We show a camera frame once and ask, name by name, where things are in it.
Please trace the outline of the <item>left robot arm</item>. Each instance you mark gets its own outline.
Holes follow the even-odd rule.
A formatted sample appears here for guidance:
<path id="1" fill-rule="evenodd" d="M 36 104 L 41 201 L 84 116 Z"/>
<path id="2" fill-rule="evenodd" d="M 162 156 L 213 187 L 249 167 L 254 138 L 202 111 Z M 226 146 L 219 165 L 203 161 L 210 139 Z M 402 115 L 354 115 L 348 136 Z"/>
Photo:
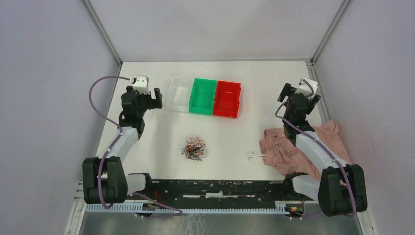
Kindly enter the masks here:
<path id="1" fill-rule="evenodd" d="M 112 204 L 123 203 L 134 192 L 142 199 L 153 195 L 149 174 L 126 174 L 122 162 L 143 134 L 146 111 L 162 108 L 160 89 L 155 88 L 154 94 L 153 98 L 150 93 L 141 94 L 127 86 L 121 95 L 122 111 L 114 139 L 103 153 L 86 158 L 82 163 L 83 194 L 87 204 L 109 208 Z"/>

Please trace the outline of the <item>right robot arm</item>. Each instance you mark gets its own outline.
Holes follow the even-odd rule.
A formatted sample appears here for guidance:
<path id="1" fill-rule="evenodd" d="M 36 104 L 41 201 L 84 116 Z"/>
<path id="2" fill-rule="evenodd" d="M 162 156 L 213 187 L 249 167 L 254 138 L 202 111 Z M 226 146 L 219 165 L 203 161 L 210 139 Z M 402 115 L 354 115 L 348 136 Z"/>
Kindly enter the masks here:
<path id="1" fill-rule="evenodd" d="M 317 88 L 317 82 L 303 78 L 297 88 L 286 83 L 277 99 L 285 107 L 281 116 L 285 137 L 321 174 L 318 180 L 306 173 L 291 173 L 282 192 L 289 200 L 302 194 L 317 201 L 328 217 L 353 216 L 368 208 L 365 174 L 360 165 L 348 164 L 325 145 L 306 120 L 321 98 Z"/>

